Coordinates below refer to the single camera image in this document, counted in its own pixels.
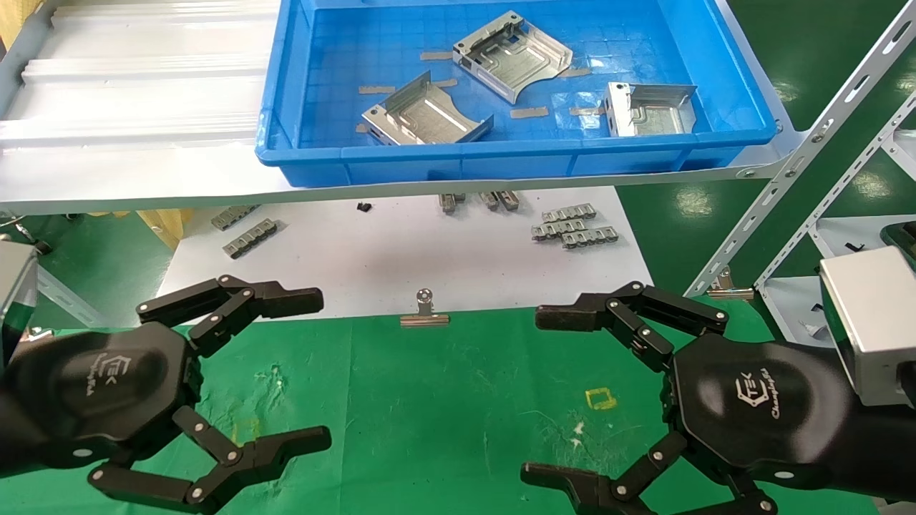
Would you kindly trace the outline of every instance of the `small metal clip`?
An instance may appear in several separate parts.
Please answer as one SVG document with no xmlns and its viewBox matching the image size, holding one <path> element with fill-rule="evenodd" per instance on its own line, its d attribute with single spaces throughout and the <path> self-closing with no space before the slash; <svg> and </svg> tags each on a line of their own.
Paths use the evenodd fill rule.
<svg viewBox="0 0 916 515">
<path fill-rule="evenodd" d="M 515 192 L 496 192 L 496 196 L 499 197 L 506 211 L 518 210 L 518 196 Z"/>
<path fill-rule="evenodd" d="M 499 209 L 499 199 L 497 199 L 495 192 L 481 192 L 480 200 L 484 201 L 486 208 L 490 211 Z"/>
<path fill-rule="evenodd" d="M 455 196 L 451 193 L 440 193 L 439 206 L 442 208 L 442 212 L 445 214 L 454 213 L 455 212 Z"/>
<path fill-rule="evenodd" d="M 424 288 L 417 292 L 417 314 L 401 317 L 401 327 L 435 327 L 449 324 L 449 315 L 432 313 L 432 291 Z"/>
</svg>

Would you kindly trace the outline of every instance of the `green floor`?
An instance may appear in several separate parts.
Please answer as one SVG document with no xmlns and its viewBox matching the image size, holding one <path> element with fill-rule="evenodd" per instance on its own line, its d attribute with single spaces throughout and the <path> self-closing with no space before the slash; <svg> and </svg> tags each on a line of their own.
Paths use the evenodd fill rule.
<svg viewBox="0 0 916 515">
<path fill-rule="evenodd" d="M 726 336 L 770 339 L 747 304 L 717 305 L 732 317 Z M 320 424 L 333 436 L 329 451 L 293 461 L 224 515 L 573 515 L 561 492 L 523 484 L 521 464 L 616 477 L 666 431 L 660 376 L 608 334 L 538 331 L 531 309 L 460 312 L 447 328 L 419 330 L 395 316 L 256 323 L 203 373 L 198 410 L 238 443 Z M 601 392 L 591 403 L 589 390 Z M 180 437 L 139 468 L 194 479 L 211 465 Z M 165 515 L 104 498 L 85 484 L 89 470 L 0 481 L 2 512 Z M 853 494 L 763 488 L 783 515 L 876 513 Z M 685 462 L 645 495 L 662 514 L 729 499 Z"/>
<path fill-rule="evenodd" d="M 792 123 L 807 127 L 905 0 L 731 0 L 730 4 L 780 92 Z M 914 56 L 910 51 L 876 85 L 738 253 L 732 265 L 738 285 L 751 284 L 814 203 L 827 193 L 907 96 L 916 82 Z M 751 180 L 620 188 L 620 198 L 655 283 L 675 291 L 686 289 L 763 184 Z M 828 213 L 914 214 L 913 199 L 916 183 L 878 153 Z M 114 324 L 134 324 L 134 306 L 155 294 L 170 252 L 136 215 L 124 219 L 84 218 L 68 224 L 59 217 L 28 221 L 33 232 L 57 248 L 42 258 L 42 263 L 111 316 Z M 818 258 L 813 245 L 805 241 L 779 274 L 812 275 Z M 766 338 L 766 331 L 753 313 L 746 315 L 745 323 L 734 330 L 747 337 Z M 46 301 L 39 306 L 36 320 L 52 327 L 78 326 Z M 300 460 L 293 467 L 295 475 L 279 483 L 289 491 L 275 487 L 255 489 L 245 494 L 248 502 L 238 506 L 251 508 L 255 506 L 252 502 L 270 496 L 279 506 L 297 505 L 322 514 L 482 512 L 482 508 L 474 511 L 478 505 L 519 513 L 569 513 L 562 494 L 539 492 L 518 483 L 519 460 L 598 466 L 606 473 L 614 473 L 659 435 L 657 378 L 643 374 L 630 356 L 619 349 L 611 350 L 616 348 L 597 335 L 557 336 L 533 331 L 530 311 L 459 313 L 453 327 L 440 333 L 404 335 L 391 318 L 282 323 L 278 327 L 281 329 L 269 338 L 262 335 L 257 352 L 246 352 L 246 345 L 237 345 L 214 360 L 213 367 L 225 367 L 228 372 L 224 374 L 237 376 L 238 380 L 217 379 L 227 389 L 210 390 L 212 396 L 205 404 L 208 413 L 219 415 L 218 423 L 227 431 L 240 431 L 242 439 L 245 428 L 252 427 L 251 421 L 263 419 L 258 422 L 263 425 L 257 426 L 262 433 L 327 423 L 335 437 L 345 434 L 344 441 L 349 443 L 336 446 L 327 455 Z M 296 338 L 304 337 L 301 328 L 307 328 L 309 333 L 304 336 L 311 339 L 303 342 L 303 348 L 297 348 L 294 355 L 283 355 L 281 359 L 278 341 L 299 341 Z M 391 334 L 386 333 L 389 330 L 398 337 L 385 338 L 385 334 Z M 496 343 L 488 347 L 495 349 L 492 352 L 483 353 L 480 345 L 468 344 L 493 340 L 494 334 L 498 336 Z M 435 346 L 430 346 L 430 339 Z M 249 341 L 257 340 L 255 335 Z M 416 361 L 402 362 L 404 359 Z M 299 368 L 293 365 L 301 362 L 304 365 Z M 287 393 L 278 393 L 265 381 L 272 378 L 272 367 L 277 363 L 280 367 L 276 373 L 283 374 L 283 381 L 289 380 L 288 394 L 301 389 L 295 404 L 284 401 Z M 402 380 L 410 376 L 415 378 Z M 217 380 L 208 382 L 208 388 L 215 388 Z M 601 386 L 615 392 L 622 409 L 586 410 L 581 399 L 583 390 Z M 424 415 L 410 418 L 418 411 Z M 567 445 L 574 437 L 570 432 L 576 420 L 586 422 L 579 454 L 574 452 L 577 448 Z M 442 432 L 442 427 L 452 425 L 461 431 Z M 415 453 L 411 466 L 416 469 L 399 462 L 405 449 Z M 353 456 L 366 454 L 377 459 L 352 461 Z M 177 474 L 199 471 L 200 465 L 180 448 L 169 450 L 157 464 L 161 466 L 163 462 L 170 462 L 170 471 Z M 317 471 L 310 472 L 315 466 Z M 430 470 L 437 472 L 435 480 L 440 481 L 439 485 L 428 483 L 432 480 Z M 80 505 L 83 511 L 67 505 L 66 512 L 77 515 L 112 506 L 86 497 L 82 480 L 76 476 L 47 473 L 40 477 L 52 482 L 56 477 L 54 484 L 60 495 L 56 499 L 33 495 L 27 499 L 30 508 L 11 513 L 61 512 L 64 505 L 59 499 L 63 498 L 84 499 Z M 32 479 L 0 483 L 0 492 L 5 498 L 13 495 L 22 500 L 27 490 L 15 497 L 16 489 L 25 488 L 29 481 Z M 651 496 L 660 503 L 657 508 L 666 510 L 663 512 L 722 497 L 721 490 L 703 489 L 702 480 L 689 469 L 679 470 L 674 483 L 672 487 L 682 494 L 682 504 L 674 504 L 676 499 L 669 503 L 659 495 Z M 398 501 L 385 497 L 395 487 L 403 492 Z M 310 492 L 307 498 L 296 493 L 303 488 Z M 467 494 L 468 488 L 473 495 Z M 781 492 L 784 497 L 778 500 L 791 505 L 799 499 L 826 503 L 783 513 L 852 513 L 850 507 L 864 506 L 860 498 L 817 497 L 821 495 Z M 243 508 L 234 510 L 246 512 Z M 133 514 L 143 510 L 121 508 L 119 512 Z"/>
</svg>

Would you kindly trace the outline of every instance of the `sheet metal part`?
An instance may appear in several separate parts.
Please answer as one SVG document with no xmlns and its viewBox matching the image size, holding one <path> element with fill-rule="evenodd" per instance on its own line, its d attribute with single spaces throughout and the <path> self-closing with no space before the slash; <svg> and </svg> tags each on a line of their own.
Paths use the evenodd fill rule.
<svg viewBox="0 0 916 515">
<path fill-rule="evenodd" d="M 496 192 L 496 197 L 503 203 L 503 207 L 506 208 L 506 211 L 517 211 L 520 206 L 518 195 L 516 195 L 515 192 Z"/>
<path fill-rule="evenodd" d="M 276 234 L 277 222 L 267 218 L 264 222 L 245 231 L 229 245 L 223 247 L 223 252 L 232 259 L 239 259 L 252 248 L 260 245 L 264 240 Z"/>
<path fill-rule="evenodd" d="M 248 216 L 252 211 L 258 208 L 261 204 L 254 205 L 237 205 L 233 207 L 226 208 L 222 213 L 217 214 L 210 219 L 210 223 L 213 224 L 217 229 L 224 231 L 229 227 L 237 224 L 239 220 Z"/>
<path fill-rule="evenodd" d="M 575 233 L 585 231 L 585 221 L 583 220 L 566 220 L 563 222 L 553 222 L 552 224 L 541 224 L 531 226 L 531 239 L 535 241 L 544 241 L 553 239 L 565 233 Z"/>
<path fill-rule="evenodd" d="M 499 198 L 496 197 L 496 192 L 481 192 L 480 200 L 484 201 L 486 208 L 490 211 L 495 211 L 499 209 Z"/>
<path fill-rule="evenodd" d="M 614 243 L 617 241 L 617 231 L 614 227 L 601 227 L 599 229 L 586 229 L 576 233 L 567 233 L 563 237 L 563 248 L 588 247 L 591 245 L 600 245 L 603 243 Z"/>
<path fill-rule="evenodd" d="M 686 134 L 693 131 L 696 113 L 687 84 L 609 82 L 605 113 L 611 136 Z"/>
<path fill-rule="evenodd" d="M 417 314 L 402 316 L 401 327 L 441 327 L 449 321 L 449 315 L 432 312 L 432 291 L 424 288 L 417 292 Z"/>
<path fill-rule="evenodd" d="M 553 222 L 561 222 L 563 220 L 574 220 L 576 218 L 591 220 L 597 215 L 598 212 L 594 210 L 594 207 L 592 207 L 590 203 L 581 203 L 578 205 L 561 207 L 560 209 L 554 209 L 553 211 L 541 213 L 540 219 L 545 223 L 550 224 Z"/>
<path fill-rule="evenodd" d="M 456 42 L 452 60 L 514 104 L 529 84 L 569 68 L 573 51 L 508 11 Z"/>
<path fill-rule="evenodd" d="M 549 115 L 551 112 L 545 106 L 541 107 L 528 107 L 526 109 L 513 109 L 509 111 L 509 115 L 512 116 L 515 120 L 521 120 L 524 118 L 538 118 L 541 116 Z"/>
<path fill-rule="evenodd" d="M 475 141 L 490 130 L 493 116 L 480 123 L 468 119 L 430 76 L 426 71 L 367 109 L 369 134 L 385 145 L 425 145 Z"/>
</svg>

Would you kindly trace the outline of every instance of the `printed logo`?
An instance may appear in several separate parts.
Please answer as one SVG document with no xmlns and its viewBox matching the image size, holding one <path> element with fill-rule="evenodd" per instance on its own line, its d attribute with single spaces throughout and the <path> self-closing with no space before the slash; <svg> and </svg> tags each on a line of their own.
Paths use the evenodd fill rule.
<svg viewBox="0 0 916 515">
<path fill-rule="evenodd" d="M 741 373 L 741 377 L 735 379 L 735 388 L 738 392 L 738 398 L 749 404 L 752 408 L 772 401 L 772 407 L 769 414 L 773 419 L 780 417 L 780 392 L 776 389 L 776 380 L 770 375 L 765 368 L 760 369 L 762 379 L 754 379 L 754 374 Z"/>
<path fill-rule="evenodd" d="M 89 375 L 86 376 L 86 397 L 90 397 L 95 393 L 98 379 L 107 377 L 104 382 L 105 385 L 116 385 L 117 379 L 126 374 L 127 369 L 130 367 L 129 357 L 115 356 L 102 360 L 106 356 L 108 356 L 106 352 L 99 354 L 89 367 Z"/>
</svg>

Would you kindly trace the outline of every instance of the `green mat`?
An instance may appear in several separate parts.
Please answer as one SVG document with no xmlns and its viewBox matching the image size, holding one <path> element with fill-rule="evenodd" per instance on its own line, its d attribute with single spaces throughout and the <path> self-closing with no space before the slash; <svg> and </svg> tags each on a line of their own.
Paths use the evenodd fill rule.
<svg viewBox="0 0 916 515">
<path fill-rule="evenodd" d="M 740 301 L 728 336 L 770 339 Z M 677 343 L 689 338 L 665 332 Z M 256 323 L 204 363 L 201 414 L 238 443 L 324 424 L 330 451 L 293 460 L 225 515 L 573 515 L 559 491 L 518 479 L 526 460 L 616 476 L 666 431 L 660 376 L 607 333 L 537 331 L 532 310 L 460 312 L 445 328 L 398 317 Z M 185 437 L 137 468 L 196 479 L 212 461 Z M 0 481 L 5 515 L 165 513 L 109 500 L 87 469 Z M 840 492 L 766 490 L 782 514 L 874 514 Z M 674 513 L 730 499 L 683 461 L 645 495 Z"/>
</svg>

